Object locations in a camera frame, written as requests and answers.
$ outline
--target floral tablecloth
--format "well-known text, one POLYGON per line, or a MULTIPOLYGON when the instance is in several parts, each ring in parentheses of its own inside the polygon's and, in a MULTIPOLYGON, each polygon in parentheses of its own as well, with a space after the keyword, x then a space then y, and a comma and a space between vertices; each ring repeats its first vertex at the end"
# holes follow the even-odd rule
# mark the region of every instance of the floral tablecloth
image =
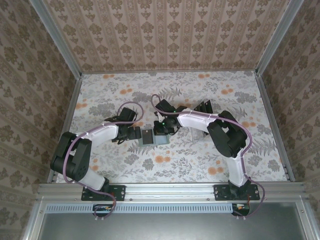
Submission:
MULTIPOLYGON (((135 125, 151 128, 156 120, 152 94, 175 107, 194 108, 211 100, 214 113, 231 112, 253 136, 245 155, 248 175, 258 181, 286 181, 253 71, 92 74, 83 75, 82 81, 70 128, 73 133, 115 116, 127 101, 144 107, 145 115, 135 125)), ((127 107, 141 112, 133 104, 127 107)), ((112 183, 226 182, 229 177, 225 158, 213 142, 193 142, 187 128, 171 136, 166 145, 139 147, 137 140, 120 145, 108 141, 91 151, 90 167, 112 183)), ((57 182, 64 182, 60 174, 57 182)))

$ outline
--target damask wallpaper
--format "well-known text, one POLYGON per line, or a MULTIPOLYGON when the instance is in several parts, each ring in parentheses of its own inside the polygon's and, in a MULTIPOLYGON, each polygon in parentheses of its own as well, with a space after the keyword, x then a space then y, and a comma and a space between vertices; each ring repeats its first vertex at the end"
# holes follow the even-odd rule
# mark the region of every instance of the damask wallpaper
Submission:
POLYGON ((297 181, 320 219, 320 1, 305 0, 262 75, 297 181))
MULTIPOLYGON (((211 100, 214 113, 229 111, 251 132, 253 145, 245 155, 249 176, 256 181, 287 180, 253 71, 85 74, 81 79, 70 127, 73 133, 82 133, 115 116, 127 101, 142 104, 145 111, 135 125, 153 128, 157 118, 150 103, 152 94, 159 94, 175 107, 191 109, 211 100)), ((141 113, 133 104, 128 108, 141 113)), ((120 145, 109 140, 92 149, 90 167, 112 183, 228 181, 226 158, 209 135, 197 141, 191 130, 183 127, 169 141, 139 147, 137 140, 120 145)), ((64 182, 61 174, 57 182, 64 182)))
POLYGON ((44 0, 82 72, 251 69, 289 0, 44 0))
POLYGON ((0 1, 0 239, 23 233, 75 79, 27 0, 0 1))

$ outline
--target wall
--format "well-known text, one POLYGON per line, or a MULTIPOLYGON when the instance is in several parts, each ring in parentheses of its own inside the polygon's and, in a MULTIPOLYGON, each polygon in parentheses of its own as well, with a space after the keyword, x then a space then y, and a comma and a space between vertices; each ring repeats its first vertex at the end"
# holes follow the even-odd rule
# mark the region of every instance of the wall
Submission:
POLYGON ((0 1, 0 239, 19 239, 75 79, 27 0, 0 1))
POLYGON ((305 0, 262 75, 297 181, 320 219, 320 1, 305 0))
POLYGON ((44 0, 81 71, 254 69, 288 0, 44 0))

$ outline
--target purple cable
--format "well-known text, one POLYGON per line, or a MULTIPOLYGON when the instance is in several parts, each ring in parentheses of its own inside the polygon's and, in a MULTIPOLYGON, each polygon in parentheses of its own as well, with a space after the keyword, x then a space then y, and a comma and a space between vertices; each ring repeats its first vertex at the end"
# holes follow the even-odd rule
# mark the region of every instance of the purple cable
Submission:
POLYGON ((240 216, 241 218, 248 218, 248 217, 251 217, 253 214, 255 214, 259 208, 261 207, 262 203, 264 202, 264 199, 265 199, 265 195, 266 195, 266 191, 265 191, 265 188, 258 182, 252 180, 250 177, 248 177, 247 173, 246 173, 246 167, 245 167, 245 161, 244 161, 244 154, 249 150, 249 148, 251 147, 252 145, 252 136, 251 136, 251 133, 244 127, 242 126, 240 123, 236 122, 236 121, 233 121, 233 120, 230 120, 230 119, 227 119, 227 118, 224 118, 224 117, 219 117, 219 116, 216 116, 216 115, 211 115, 210 113, 204 113, 204 112, 199 112, 199 111, 181 111, 181 112, 165 112, 165 111, 161 111, 159 110, 158 108, 156 108, 156 106, 154 105, 154 102, 153 102, 153 99, 154 97, 157 97, 159 99, 159 101, 161 101, 161 98, 158 94, 153 94, 151 96, 151 105, 152 107, 158 112, 158 113, 161 113, 161 114, 166 114, 166 115, 186 115, 186 114, 194 114, 194 115, 198 115, 198 116, 201 116, 201 117, 208 117, 208 118, 213 118, 213 119, 218 119, 218 120, 222 120, 222 121, 226 121, 226 122, 229 122, 231 124, 234 124, 238 127, 240 127, 241 129, 243 129, 245 131, 245 133, 247 134, 247 136, 249 137, 249 144, 248 146, 241 152, 240 154, 240 159, 241 159, 241 165, 242 165, 242 170, 243 170, 243 175, 246 179, 248 179, 251 183, 253 184, 256 184, 258 185, 261 189, 262 189, 262 198, 261 198, 261 201, 258 205, 258 207, 252 212, 250 213, 249 215, 247 216, 240 216))
POLYGON ((96 131, 96 130, 105 128, 105 127, 107 127, 107 126, 109 126, 109 125, 115 125, 115 124, 134 124, 134 123, 140 121, 140 120, 143 118, 144 114, 145 114, 145 111, 144 111, 143 107, 142 107, 139 103, 134 102, 134 101, 125 102, 124 104, 128 104, 128 103, 136 104, 136 105, 138 105, 138 106, 141 108, 142 113, 141 113, 141 116, 140 116, 138 119, 136 119, 136 120, 134 120, 134 121, 108 122, 108 123, 106 123, 106 124, 101 124, 100 126, 96 126, 96 127, 92 128, 92 129, 90 129, 89 131, 80 134, 79 136, 77 136, 77 137, 73 140, 73 142, 72 142, 71 145, 69 146, 69 148, 68 148, 68 150, 67 150, 67 152, 66 152, 65 158, 64 158, 64 162, 63 162, 62 175, 63 175, 63 179, 64 179, 64 181, 65 181, 66 183, 71 184, 72 182, 75 182, 75 183, 77 183, 77 184, 79 184, 79 185, 81 185, 81 186, 83 186, 83 187, 85 187, 85 188, 88 188, 90 191, 92 191, 92 192, 94 192, 94 193, 96 193, 96 194, 106 195, 106 196, 112 198, 112 200, 113 200, 113 207, 112 207, 112 209, 110 210, 110 212, 109 212, 106 216, 104 216, 104 218, 109 217, 110 214, 115 210, 115 207, 116 207, 116 204, 117 204, 116 198, 115 198, 114 196, 112 196, 111 194, 107 193, 107 192, 95 190, 95 189, 93 189, 93 188, 91 188, 91 187, 89 187, 89 186, 86 186, 86 185, 82 184, 81 182, 69 181, 69 180, 67 179, 67 175, 66 175, 67 162, 68 162, 68 158, 69 158, 70 152, 72 151, 72 148, 74 147, 74 145, 76 144, 76 142, 77 142, 80 138, 82 138, 83 136, 85 136, 85 135, 87 135, 87 134, 90 134, 90 133, 92 133, 92 132, 94 132, 94 131, 96 131))

